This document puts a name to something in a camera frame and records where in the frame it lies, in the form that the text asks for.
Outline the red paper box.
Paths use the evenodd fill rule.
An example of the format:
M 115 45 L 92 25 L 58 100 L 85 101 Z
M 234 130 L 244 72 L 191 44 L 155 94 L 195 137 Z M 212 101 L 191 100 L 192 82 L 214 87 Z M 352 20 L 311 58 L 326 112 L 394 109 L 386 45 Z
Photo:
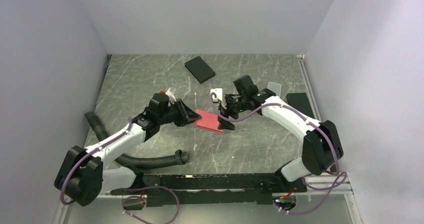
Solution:
M 224 130 L 218 128 L 219 121 L 218 116 L 214 113 L 210 113 L 201 109 L 196 109 L 195 112 L 201 116 L 199 120 L 194 122 L 194 127 L 214 133 L 223 133 Z

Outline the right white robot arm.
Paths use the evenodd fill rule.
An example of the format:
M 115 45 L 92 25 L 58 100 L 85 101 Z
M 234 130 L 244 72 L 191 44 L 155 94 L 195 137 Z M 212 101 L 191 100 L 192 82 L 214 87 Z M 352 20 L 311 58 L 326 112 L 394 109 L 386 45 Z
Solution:
M 218 115 L 219 129 L 234 130 L 235 122 L 241 122 L 253 114 L 269 118 L 302 142 L 300 157 L 284 164 L 277 172 L 276 187 L 289 191 L 295 181 L 309 176 L 328 173 L 334 167 L 333 175 L 340 174 L 339 159 L 344 152 L 335 124 L 321 122 L 293 108 L 281 97 L 281 85 L 269 82 L 262 90 L 245 75 L 233 82 L 237 93 L 226 94 L 223 89 L 210 90 L 212 108 Z

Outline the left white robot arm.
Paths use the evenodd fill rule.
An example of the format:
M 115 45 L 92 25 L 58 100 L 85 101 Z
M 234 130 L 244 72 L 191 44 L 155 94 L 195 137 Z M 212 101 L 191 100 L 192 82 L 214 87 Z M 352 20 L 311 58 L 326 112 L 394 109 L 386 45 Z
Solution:
M 87 148 L 74 146 L 68 150 L 54 186 L 60 190 L 64 205 L 74 202 L 86 206 L 102 193 L 126 189 L 131 194 L 144 187 L 143 173 L 133 165 L 108 170 L 107 167 L 128 149 L 154 136 L 162 125 L 174 123 L 183 127 L 201 119 L 181 99 L 156 93 L 144 111 L 115 134 Z

